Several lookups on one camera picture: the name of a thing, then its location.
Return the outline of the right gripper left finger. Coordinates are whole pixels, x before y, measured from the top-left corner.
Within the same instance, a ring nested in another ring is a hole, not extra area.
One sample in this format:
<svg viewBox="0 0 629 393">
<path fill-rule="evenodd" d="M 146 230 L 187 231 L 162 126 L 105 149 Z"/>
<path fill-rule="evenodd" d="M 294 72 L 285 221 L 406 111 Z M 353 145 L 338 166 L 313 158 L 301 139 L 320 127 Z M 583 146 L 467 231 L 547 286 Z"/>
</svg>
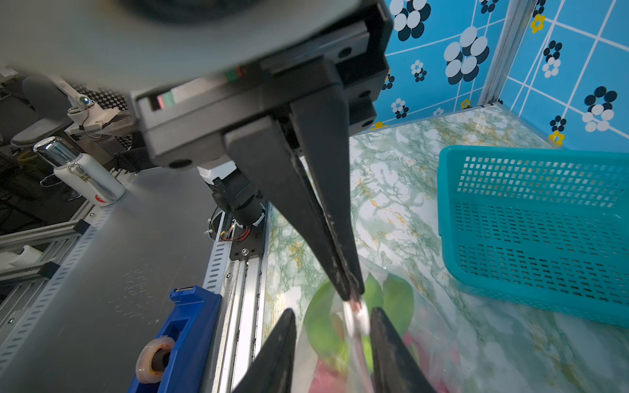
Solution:
<svg viewBox="0 0 629 393">
<path fill-rule="evenodd" d="M 296 316 L 285 309 L 235 393 L 288 393 L 292 389 Z"/>
</svg>

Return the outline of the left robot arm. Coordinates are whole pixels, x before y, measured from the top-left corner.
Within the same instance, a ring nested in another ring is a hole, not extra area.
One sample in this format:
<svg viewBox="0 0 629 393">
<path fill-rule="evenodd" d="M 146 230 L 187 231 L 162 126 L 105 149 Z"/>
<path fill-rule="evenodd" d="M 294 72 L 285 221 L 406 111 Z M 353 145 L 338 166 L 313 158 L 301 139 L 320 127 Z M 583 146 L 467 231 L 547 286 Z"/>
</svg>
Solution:
<svg viewBox="0 0 629 393">
<path fill-rule="evenodd" d="M 234 162 L 355 301 L 349 137 L 392 30 L 384 1 L 4 1 L 1 59 L 128 93 L 157 165 Z"/>
</svg>

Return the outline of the clear zip-top bag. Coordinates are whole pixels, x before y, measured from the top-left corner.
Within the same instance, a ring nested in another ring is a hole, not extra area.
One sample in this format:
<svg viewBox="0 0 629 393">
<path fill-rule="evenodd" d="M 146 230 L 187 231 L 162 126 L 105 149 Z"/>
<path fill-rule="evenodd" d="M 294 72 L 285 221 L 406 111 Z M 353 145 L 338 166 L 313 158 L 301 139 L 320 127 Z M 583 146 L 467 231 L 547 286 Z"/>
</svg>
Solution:
<svg viewBox="0 0 629 393">
<path fill-rule="evenodd" d="M 365 335 L 330 281 L 302 292 L 294 392 L 625 392 L 628 331 L 470 296 L 447 272 L 361 263 Z"/>
</svg>

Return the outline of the pink dragon fruit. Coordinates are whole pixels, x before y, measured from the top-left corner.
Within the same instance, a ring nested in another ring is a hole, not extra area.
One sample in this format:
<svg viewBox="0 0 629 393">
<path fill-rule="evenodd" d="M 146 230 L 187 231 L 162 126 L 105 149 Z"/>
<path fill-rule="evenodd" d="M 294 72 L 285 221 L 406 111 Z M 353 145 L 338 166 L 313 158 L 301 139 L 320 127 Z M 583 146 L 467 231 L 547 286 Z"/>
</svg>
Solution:
<svg viewBox="0 0 629 393">
<path fill-rule="evenodd" d="M 436 392 L 461 392 L 455 335 L 436 308 L 403 277 L 365 271 L 360 303 L 343 301 L 325 281 L 309 304 L 296 347 L 295 392 L 370 392 L 373 346 L 367 314 L 382 309 Z"/>
</svg>

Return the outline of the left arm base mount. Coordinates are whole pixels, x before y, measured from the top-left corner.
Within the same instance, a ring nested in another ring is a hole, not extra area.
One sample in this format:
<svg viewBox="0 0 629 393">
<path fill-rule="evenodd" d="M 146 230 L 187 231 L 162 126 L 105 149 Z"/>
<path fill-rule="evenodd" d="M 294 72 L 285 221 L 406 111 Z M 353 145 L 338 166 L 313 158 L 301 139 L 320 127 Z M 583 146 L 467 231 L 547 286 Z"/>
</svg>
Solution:
<svg viewBox="0 0 629 393">
<path fill-rule="evenodd" d="M 262 255 L 267 200 L 232 161 L 211 170 L 199 166 L 198 173 L 216 203 L 206 234 L 216 242 L 231 245 L 231 260 L 244 261 Z"/>
</svg>

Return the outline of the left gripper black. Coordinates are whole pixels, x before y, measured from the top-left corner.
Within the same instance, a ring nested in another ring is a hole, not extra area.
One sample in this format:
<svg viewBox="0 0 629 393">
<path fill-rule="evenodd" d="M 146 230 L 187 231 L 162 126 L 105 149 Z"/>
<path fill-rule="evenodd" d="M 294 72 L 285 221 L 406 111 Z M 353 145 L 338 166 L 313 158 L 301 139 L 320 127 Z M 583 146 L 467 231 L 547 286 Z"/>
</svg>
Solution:
<svg viewBox="0 0 629 393">
<path fill-rule="evenodd" d="M 365 292 L 352 230 L 349 134 L 375 121 L 392 28 L 385 1 L 361 1 L 318 34 L 239 67 L 236 80 L 171 105 L 165 97 L 174 85 L 129 98 L 154 164 L 186 170 L 230 157 L 301 234 L 344 301 Z M 274 120 L 291 112 L 318 197 Z"/>
</svg>

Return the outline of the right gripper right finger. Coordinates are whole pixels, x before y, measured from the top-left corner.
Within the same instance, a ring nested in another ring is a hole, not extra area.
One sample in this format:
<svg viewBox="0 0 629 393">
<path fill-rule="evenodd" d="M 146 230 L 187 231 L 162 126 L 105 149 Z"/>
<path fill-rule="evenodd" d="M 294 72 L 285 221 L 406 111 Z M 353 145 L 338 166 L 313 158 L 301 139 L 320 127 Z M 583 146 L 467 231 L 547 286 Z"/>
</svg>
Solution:
<svg viewBox="0 0 629 393">
<path fill-rule="evenodd" d="M 382 308 L 371 311 L 370 339 L 376 392 L 436 392 Z"/>
</svg>

